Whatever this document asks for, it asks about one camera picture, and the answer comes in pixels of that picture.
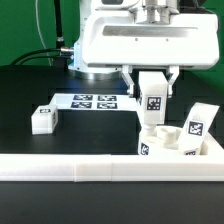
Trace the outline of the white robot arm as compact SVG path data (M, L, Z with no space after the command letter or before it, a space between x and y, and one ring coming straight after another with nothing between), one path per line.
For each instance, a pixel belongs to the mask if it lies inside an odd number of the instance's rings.
M219 60L215 13L181 0L80 0L80 36L71 68L84 73L165 69L172 86L182 69Z

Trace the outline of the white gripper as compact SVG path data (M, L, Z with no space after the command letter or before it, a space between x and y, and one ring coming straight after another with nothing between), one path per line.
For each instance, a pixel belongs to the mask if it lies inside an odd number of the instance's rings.
M168 67L168 97L180 67L206 69L219 60L218 17L181 13L163 4L165 17L152 17L159 8L144 0L93 0L83 34L82 58L89 66L122 67L121 75L133 98L132 67Z

